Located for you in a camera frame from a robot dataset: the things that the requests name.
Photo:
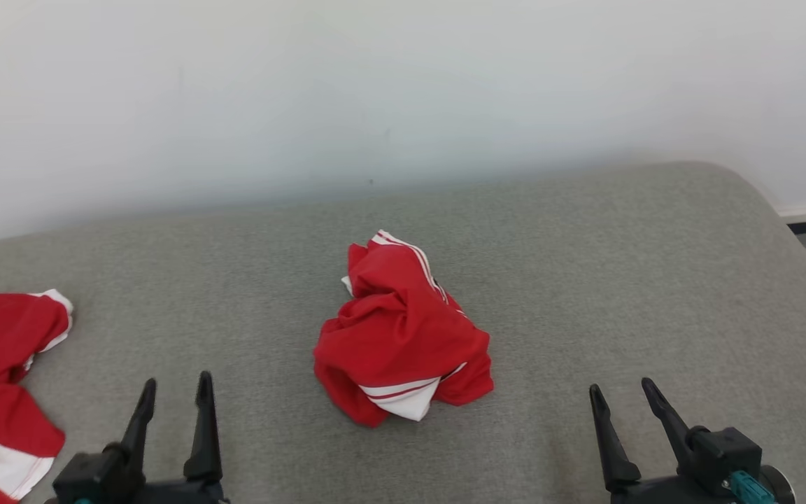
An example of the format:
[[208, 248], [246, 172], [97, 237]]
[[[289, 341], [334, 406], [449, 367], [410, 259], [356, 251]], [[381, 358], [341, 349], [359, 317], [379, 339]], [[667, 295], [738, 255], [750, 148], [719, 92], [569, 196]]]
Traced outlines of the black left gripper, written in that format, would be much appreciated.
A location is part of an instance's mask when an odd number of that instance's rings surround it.
[[[148, 422], [153, 418], [157, 381], [151, 377], [139, 396], [137, 405], [122, 435], [122, 452], [128, 463], [143, 463]], [[195, 396], [197, 420], [189, 459], [183, 465], [186, 481], [145, 484], [130, 504], [230, 504], [220, 483], [222, 457], [213, 377], [201, 371]]]

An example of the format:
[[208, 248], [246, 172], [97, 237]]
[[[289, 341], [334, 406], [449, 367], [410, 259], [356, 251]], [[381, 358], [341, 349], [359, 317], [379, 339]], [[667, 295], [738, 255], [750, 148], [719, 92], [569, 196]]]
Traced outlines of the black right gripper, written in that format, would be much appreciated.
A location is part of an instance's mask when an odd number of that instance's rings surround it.
[[[690, 475], [694, 463], [690, 428], [650, 377], [641, 379], [641, 387], [652, 414], [662, 423], [678, 475]], [[604, 487], [610, 492], [610, 504], [727, 504], [727, 497], [705, 491], [693, 479], [670, 476], [641, 479], [639, 467], [631, 463], [617, 435], [611, 409], [598, 384], [589, 387], [589, 398], [600, 456]]]

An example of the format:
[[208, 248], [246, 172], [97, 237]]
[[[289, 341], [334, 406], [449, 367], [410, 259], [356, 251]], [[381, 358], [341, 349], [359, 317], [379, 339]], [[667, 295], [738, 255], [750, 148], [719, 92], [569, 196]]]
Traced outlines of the red jersey white striped trim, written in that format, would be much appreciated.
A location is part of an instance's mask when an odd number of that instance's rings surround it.
[[352, 244], [350, 299], [323, 323], [314, 373], [340, 411], [375, 428], [422, 421], [433, 402], [461, 406], [495, 389], [490, 335], [464, 313], [419, 246], [378, 230]]

